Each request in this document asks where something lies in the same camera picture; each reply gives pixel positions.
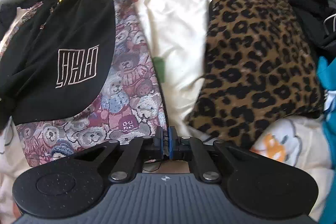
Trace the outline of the black jacket bear pattern lining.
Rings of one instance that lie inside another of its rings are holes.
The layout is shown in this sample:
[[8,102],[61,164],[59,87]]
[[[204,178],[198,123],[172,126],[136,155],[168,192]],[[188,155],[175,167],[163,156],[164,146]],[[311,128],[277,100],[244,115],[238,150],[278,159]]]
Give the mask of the black jacket bear pattern lining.
[[43,0],[1,53],[1,133],[39,166],[167,128],[134,0]]

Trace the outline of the leopard print pillow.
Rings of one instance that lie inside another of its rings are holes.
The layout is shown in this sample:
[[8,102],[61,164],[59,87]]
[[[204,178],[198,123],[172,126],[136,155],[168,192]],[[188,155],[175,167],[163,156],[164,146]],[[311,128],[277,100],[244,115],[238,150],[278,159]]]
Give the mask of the leopard print pillow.
[[204,83],[186,124],[250,148],[274,121],[318,118],[324,93],[287,0],[212,0]]

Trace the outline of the cream bear print bedsheet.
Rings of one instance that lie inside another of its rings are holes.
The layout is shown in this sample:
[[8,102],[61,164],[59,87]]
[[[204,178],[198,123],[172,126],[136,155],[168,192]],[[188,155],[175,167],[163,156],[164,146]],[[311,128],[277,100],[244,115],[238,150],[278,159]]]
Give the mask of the cream bear print bedsheet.
[[[1,223],[17,219],[11,190],[14,180],[41,165],[115,138],[121,143],[175,126],[181,135],[206,139],[187,118],[203,84],[206,10],[211,0],[128,0],[131,15],[117,30],[116,54],[130,53],[135,81],[126,86],[124,71],[112,69],[107,91],[83,115],[23,126],[9,123],[1,134]],[[290,113],[255,135],[252,151],[307,171],[319,194],[310,216],[335,220],[335,133],[322,118]]]

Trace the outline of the black clothing pile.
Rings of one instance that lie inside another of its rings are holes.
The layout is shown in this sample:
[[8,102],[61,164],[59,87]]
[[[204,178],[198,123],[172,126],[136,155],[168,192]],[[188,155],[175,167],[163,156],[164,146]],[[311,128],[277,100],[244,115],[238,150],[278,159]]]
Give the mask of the black clothing pile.
[[9,27],[11,26],[15,17],[17,16],[18,7],[20,7],[21,9],[29,9],[41,1],[44,1],[44,0],[24,0],[20,4],[2,5],[1,6],[1,39],[3,38],[4,34],[9,30]]

